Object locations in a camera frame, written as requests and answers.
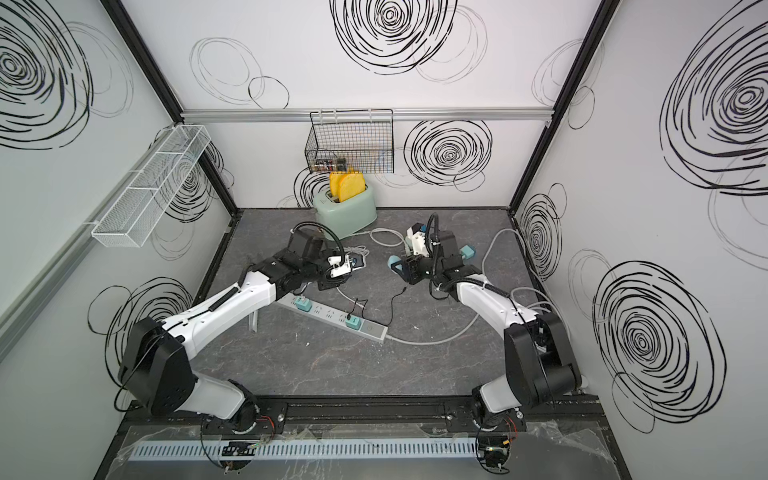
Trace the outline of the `white power strip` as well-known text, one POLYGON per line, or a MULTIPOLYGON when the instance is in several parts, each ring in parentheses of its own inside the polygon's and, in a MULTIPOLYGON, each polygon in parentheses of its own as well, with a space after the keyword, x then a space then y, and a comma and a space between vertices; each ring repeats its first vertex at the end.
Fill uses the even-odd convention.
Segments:
POLYGON ((388 333, 388 328, 386 326, 360 317, 362 319, 362 327, 359 331, 355 331, 347 328, 345 325, 346 318, 349 315, 355 315, 355 314, 348 313, 346 311, 322 304, 320 302, 317 302, 311 299, 310 300, 312 301, 312 304, 313 304, 312 309, 309 312, 302 312, 298 310, 295 306, 295 300, 297 297, 303 297, 303 296, 288 294, 282 297, 281 299, 277 300, 275 304, 281 307, 284 307, 287 310, 292 311, 294 313, 303 315, 313 320, 320 321, 321 323, 339 328, 346 332, 350 332, 362 338, 365 338, 377 343, 383 343, 385 341, 386 335, 388 333))

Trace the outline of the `mint green toaster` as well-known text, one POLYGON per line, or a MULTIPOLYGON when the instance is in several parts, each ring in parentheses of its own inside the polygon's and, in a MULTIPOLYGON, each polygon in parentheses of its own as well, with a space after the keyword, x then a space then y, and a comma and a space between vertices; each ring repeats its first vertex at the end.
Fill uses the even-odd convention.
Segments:
POLYGON ((328 189, 316 194, 313 199, 316 221, 332 230, 339 239, 344 239, 370 226, 377 219, 374 190, 367 186, 365 191, 345 202, 336 202, 328 189))

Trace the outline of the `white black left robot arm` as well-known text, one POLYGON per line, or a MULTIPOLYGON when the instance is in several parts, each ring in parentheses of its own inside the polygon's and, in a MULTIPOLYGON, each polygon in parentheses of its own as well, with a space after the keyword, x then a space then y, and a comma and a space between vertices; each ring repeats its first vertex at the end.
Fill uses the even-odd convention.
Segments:
POLYGON ((120 384, 152 416, 192 412, 247 431, 261 417, 254 395, 236 381, 195 372, 192 360, 238 322, 304 285, 331 289, 350 276, 340 237, 319 222, 300 222, 285 248, 246 266, 229 288, 165 319, 136 322, 118 370, 120 384))

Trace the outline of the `teal charger with lilac cable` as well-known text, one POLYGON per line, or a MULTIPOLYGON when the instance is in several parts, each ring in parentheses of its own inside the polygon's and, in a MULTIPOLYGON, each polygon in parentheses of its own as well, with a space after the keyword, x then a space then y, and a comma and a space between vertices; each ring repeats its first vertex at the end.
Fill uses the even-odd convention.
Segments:
POLYGON ((295 300, 295 306, 302 312, 309 312, 312 309, 312 301, 306 297, 297 297, 295 300))

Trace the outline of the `yellow toast slices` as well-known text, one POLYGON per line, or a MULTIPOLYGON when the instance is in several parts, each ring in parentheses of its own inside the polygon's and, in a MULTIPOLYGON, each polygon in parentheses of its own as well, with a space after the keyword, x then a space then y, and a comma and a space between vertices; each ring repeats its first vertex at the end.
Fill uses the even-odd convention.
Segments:
POLYGON ((329 177, 331 198, 345 202, 366 190, 364 175, 359 172, 334 172, 329 177))

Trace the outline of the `teal charger with black cable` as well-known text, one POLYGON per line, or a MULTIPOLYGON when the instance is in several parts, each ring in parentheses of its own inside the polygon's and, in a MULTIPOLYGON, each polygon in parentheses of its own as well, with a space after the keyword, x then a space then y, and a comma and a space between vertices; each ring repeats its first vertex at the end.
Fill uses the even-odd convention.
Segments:
POLYGON ((345 320, 345 325, 349 329, 359 331, 362 327, 362 319, 355 315, 349 315, 345 320))

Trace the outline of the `blue earbud case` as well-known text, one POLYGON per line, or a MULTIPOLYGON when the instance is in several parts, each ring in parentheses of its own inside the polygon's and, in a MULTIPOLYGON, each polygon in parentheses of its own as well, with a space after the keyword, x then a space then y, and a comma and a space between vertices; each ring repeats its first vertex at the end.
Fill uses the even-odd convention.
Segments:
POLYGON ((402 259, 397 255, 391 255, 388 258, 387 264, 388 267, 395 272, 401 272, 403 270, 402 259))

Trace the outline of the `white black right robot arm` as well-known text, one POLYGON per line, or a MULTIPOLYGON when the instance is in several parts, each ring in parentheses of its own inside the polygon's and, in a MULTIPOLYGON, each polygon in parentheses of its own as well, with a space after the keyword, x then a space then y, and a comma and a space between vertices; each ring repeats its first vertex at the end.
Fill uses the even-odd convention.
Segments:
POLYGON ((435 298, 470 308, 504 342, 504 374, 473 389, 473 416, 492 429, 510 414, 580 390, 583 377, 563 320, 538 313, 493 285, 465 262, 453 232, 439 227, 439 216, 406 231, 407 255, 389 268, 410 285, 426 281, 435 298))

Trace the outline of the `metal kitchen tongs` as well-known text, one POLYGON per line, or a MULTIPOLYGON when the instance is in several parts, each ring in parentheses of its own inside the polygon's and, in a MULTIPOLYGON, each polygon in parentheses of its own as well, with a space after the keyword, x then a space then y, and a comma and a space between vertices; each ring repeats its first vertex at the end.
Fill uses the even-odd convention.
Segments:
POLYGON ((255 310, 248 315, 249 330, 253 333, 258 332, 258 311, 255 310))

